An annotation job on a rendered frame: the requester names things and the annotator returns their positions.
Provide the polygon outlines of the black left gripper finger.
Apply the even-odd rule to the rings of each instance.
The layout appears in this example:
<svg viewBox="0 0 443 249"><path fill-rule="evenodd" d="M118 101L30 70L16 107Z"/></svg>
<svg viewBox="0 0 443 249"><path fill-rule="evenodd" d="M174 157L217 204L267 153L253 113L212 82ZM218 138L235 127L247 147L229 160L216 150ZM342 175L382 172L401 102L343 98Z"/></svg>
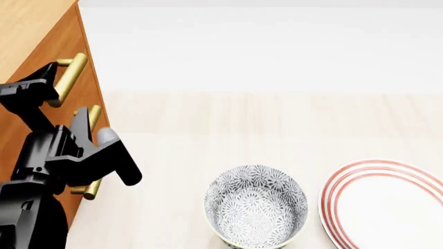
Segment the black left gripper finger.
<svg viewBox="0 0 443 249"><path fill-rule="evenodd" d="M33 132L54 130L40 107L45 101L59 97L53 86L57 66L51 62L17 82L0 85L0 104L21 118Z"/></svg>
<svg viewBox="0 0 443 249"><path fill-rule="evenodd" d="M72 119L69 130L75 136L76 145L83 150L83 156L93 151L94 145L92 143L87 107L80 107L78 109L77 114Z"/></svg>

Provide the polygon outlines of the grey floral patterned bowl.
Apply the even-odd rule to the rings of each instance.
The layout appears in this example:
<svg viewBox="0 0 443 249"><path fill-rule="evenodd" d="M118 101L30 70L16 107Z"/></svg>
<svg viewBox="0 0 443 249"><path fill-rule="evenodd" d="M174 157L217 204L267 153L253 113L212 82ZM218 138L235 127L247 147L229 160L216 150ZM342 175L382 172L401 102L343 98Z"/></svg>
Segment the grey floral patterned bowl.
<svg viewBox="0 0 443 249"><path fill-rule="evenodd" d="M206 190L204 214L231 249L283 249L309 214L299 184L279 169L241 165L220 174Z"/></svg>

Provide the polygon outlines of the wooden cabinet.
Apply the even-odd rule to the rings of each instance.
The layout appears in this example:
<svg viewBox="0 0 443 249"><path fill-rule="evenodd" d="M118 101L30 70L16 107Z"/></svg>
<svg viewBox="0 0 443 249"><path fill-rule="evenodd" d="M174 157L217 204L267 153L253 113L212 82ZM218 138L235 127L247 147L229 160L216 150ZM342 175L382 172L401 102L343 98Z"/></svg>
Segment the wooden cabinet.
<svg viewBox="0 0 443 249"><path fill-rule="evenodd" d="M102 111L93 130L96 144L96 132L110 125L78 1L0 0L0 84L16 82L57 59L72 59L84 53L87 65L63 105L52 108L44 103L41 110L54 125L68 126L78 108L100 106ZM20 118L0 105L0 183L10 180L29 133ZM65 187L55 197L71 227L82 196L71 194Z"/></svg>

